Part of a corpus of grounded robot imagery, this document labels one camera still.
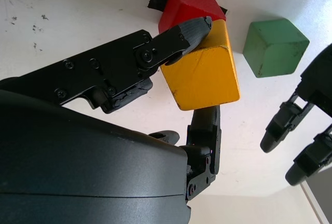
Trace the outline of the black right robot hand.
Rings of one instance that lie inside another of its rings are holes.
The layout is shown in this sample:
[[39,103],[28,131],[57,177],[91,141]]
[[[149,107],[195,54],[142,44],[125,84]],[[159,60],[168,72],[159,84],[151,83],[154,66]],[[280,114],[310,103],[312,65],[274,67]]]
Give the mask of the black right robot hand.
[[64,108],[85,99],[112,113],[153,86],[209,34],[210,17],[156,37],[140,30],[1,81],[1,223],[188,223],[219,171],[220,107],[178,133],[149,135]]

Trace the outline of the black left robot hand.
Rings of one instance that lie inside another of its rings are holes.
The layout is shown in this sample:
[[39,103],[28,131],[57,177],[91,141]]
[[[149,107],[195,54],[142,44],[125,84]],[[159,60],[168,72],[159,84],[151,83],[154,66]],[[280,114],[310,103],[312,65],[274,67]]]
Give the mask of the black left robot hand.
[[[301,81],[295,92],[266,127],[260,142],[265,153],[271,152],[289,132],[301,123],[309,111],[317,106],[325,114],[331,115],[331,46],[326,47],[301,74]],[[286,181],[295,186],[323,167],[331,164],[331,127],[319,133],[294,159],[285,175]]]

